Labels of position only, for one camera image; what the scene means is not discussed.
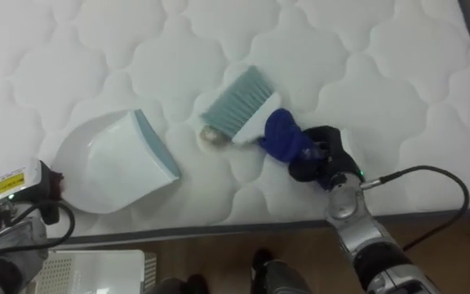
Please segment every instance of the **wire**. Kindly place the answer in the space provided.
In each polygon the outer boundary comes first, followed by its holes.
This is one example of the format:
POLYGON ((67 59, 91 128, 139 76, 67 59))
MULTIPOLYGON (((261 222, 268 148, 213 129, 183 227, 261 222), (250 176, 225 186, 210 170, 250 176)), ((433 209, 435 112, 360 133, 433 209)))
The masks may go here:
POLYGON ((2 248, 2 249, 0 249, 0 255, 11 253, 11 252, 23 252, 23 251, 30 251, 30 250, 40 250, 40 249, 52 248, 52 247, 55 247, 57 245, 60 245, 61 243, 66 241, 68 238, 70 238, 70 236, 73 233, 73 230, 75 229, 75 216, 73 215, 73 212, 70 210, 70 208, 68 208, 66 205, 64 205, 63 203, 52 201, 52 200, 45 200, 45 201, 41 201, 40 203, 36 203, 36 204, 32 205, 27 210, 25 210, 23 213, 21 213, 18 217, 16 217, 16 219, 12 221, 11 225, 18 224, 20 221, 22 221, 31 212, 33 212, 34 210, 36 210, 40 207, 45 207, 45 206, 56 206, 56 207, 60 208, 61 210, 63 210, 64 212, 66 212, 66 214, 68 215, 68 217, 69 217, 69 229, 66 231, 64 236, 57 239, 57 240, 55 240, 55 241, 53 241, 53 242, 45 243, 45 244, 2 248))
POLYGON ((382 182, 382 184, 385 184, 385 183, 388 183, 392 180, 395 180, 401 176, 404 176, 408 173, 411 173, 411 172, 416 172, 416 171, 431 171, 431 172, 437 172, 437 173, 440 173, 444 176, 447 176, 449 177, 451 180, 453 180, 454 182, 456 182, 456 184, 458 184, 460 186, 460 188, 462 189, 462 192, 463 192, 463 204, 462 204, 462 207, 458 210, 458 212, 456 212, 451 218, 450 220, 446 221, 445 223, 437 226, 436 228, 434 229, 431 229, 429 230, 427 233, 421 235, 420 237, 416 238, 415 240, 407 243, 403 249, 404 251, 408 251, 410 250, 412 247, 420 244, 422 241, 426 240, 427 238, 429 237, 432 237, 434 234, 436 233, 439 233, 441 232, 442 230, 452 226, 457 220, 459 220, 464 214, 465 212, 467 211, 467 209, 469 208, 469 202, 470 202, 470 196, 469 196, 469 190, 467 188, 467 186, 464 184, 464 182, 462 180, 460 180, 457 176, 455 176, 453 173, 449 172, 449 171, 446 171, 446 170, 443 170, 441 168, 438 168, 438 167, 431 167, 431 166, 416 166, 416 167, 409 167, 405 170, 402 170, 402 171, 397 171, 397 172, 394 172, 393 174, 391 175, 387 175, 387 176, 382 176, 379 178, 380 182, 382 182))

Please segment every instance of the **blue glove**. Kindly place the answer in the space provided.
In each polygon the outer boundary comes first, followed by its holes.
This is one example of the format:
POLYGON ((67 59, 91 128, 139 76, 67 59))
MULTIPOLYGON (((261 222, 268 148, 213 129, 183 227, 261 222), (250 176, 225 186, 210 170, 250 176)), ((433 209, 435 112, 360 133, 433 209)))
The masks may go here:
POLYGON ((259 145, 276 160, 290 163, 298 157, 319 156, 318 147, 302 132, 286 109, 275 110, 266 121, 259 145))

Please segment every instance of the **hand brush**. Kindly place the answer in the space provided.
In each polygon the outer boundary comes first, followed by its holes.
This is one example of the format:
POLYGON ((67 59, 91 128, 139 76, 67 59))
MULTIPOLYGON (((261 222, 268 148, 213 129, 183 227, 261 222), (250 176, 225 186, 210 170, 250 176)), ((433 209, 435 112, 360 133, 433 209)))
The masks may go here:
POLYGON ((237 145, 264 136, 266 120, 281 107, 281 97, 255 66, 221 94, 202 115, 210 127, 221 131, 237 145))

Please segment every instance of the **sticker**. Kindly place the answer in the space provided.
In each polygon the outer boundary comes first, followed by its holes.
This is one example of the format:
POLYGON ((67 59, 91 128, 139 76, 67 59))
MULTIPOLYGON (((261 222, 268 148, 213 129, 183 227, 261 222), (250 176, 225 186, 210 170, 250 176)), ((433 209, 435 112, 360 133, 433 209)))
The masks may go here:
POLYGON ((0 181, 0 194, 5 193, 9 189, 14 189, 20 185, 24 184, 24 173, 21 172, 17 175, 6 178, 5 180, 0 181))

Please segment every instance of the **white sheet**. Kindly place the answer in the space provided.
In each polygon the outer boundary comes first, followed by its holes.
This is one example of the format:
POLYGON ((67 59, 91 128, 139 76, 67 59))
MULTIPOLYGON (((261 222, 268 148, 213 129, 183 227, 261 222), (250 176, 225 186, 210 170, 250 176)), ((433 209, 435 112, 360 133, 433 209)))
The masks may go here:
MULTIPOLYGON (((258 147, 197 137, 248 65, 303 127, 347 128, 367 177, 431 164, 470 189, 470 37, 455 0, 0 0, 0 165, 51 163, 79 124, 141 108, 182 180, 119 212, 76 212, 76 235, 321 219, 317 187, 258 147)), ((367 197, 378 215, 462 200, 427 172, 367 197)))

